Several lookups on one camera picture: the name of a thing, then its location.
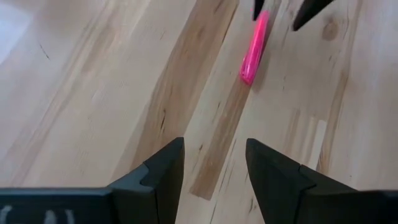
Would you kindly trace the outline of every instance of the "wood knot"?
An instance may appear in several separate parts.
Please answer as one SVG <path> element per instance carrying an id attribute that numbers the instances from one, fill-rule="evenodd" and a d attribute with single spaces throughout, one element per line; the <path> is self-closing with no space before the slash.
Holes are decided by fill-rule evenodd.
<path id="1" fill-rule="evenodd" d="M 337 34 L 338 34 L 338 24 L 336 21 L 331 20 L 323 28 L 322 39 L 327 41 L 332 41 L 337 37 Z"/>

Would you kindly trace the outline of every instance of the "hardwood surface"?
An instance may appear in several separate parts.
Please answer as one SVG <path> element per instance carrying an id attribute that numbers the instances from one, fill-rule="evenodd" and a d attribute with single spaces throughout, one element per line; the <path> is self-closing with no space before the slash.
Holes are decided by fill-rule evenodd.
<path id="1" fill-rule="evenodd" d="M 298 32 L 267 0 L 0 0 L 0 186 L 104 186 L 177 136 L 177 223 L 263 223 L 247 138 L 356 189 L 398 189 L 398 1 L 336 0 Z"/>

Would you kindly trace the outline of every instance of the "black plastic part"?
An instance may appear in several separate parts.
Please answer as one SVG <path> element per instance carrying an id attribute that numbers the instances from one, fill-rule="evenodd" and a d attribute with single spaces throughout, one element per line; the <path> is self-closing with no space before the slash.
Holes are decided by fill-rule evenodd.
<path id="1" fill-rule="evenodd" d="M 256 21 L 260 16 L 262 7 L 264 5 L 265 0 L 254 0 L 254 12 L 253 12 L 253 20 Z"/>
<path id="2" fill-rule="evenodd" d="M 183 180 L 183 138 L 98 189 L 0 189 L 3 223 L 175 223 Z"/>
<path id="3" fill-rule="evenodd" d="M 398 222 L 398 192 L 358 192 L 255 139 L 248 139 L 246 161 L 267 224 Z"/>
<path id="4" fill-rule="evenodd" d="M 293 31 L 298 31 L 333 1 L 334 0 L 304 0 L 294 20 Z"/>

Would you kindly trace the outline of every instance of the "pink highlighter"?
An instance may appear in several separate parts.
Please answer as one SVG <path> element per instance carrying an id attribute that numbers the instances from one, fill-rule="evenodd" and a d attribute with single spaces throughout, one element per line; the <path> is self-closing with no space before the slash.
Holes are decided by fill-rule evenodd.
<path id="1" fill-rule="evenodd" d="M 241 76 L 242 80 L 248 85 L 251 85 L 253 83 L 258 66 L 260 64 L 262 50 L 265 44 L 264 39 L 266 37 L 268 20 L 269 12 L 261 12 L 259 17 L 257 18 L 257 24 L 254 29 L 254 35 L 250 43 L 249 50 L 243 58 L 243 64 L 241 70 L 239 71 L 239 75 Z"/>

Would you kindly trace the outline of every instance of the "light wood board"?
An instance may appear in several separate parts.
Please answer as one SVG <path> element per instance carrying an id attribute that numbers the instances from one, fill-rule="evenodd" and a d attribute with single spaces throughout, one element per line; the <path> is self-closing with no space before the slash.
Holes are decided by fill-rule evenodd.
<path id="1" fill-rule="evenodd" d="M 0 186 L 99 187 L 185 138 L 177 223 L 264 223 L 247 138 L 356 189 L 398 189 L 398 2 L 336 0 L 298 32 L 268 0 L 0 0 Z"/>

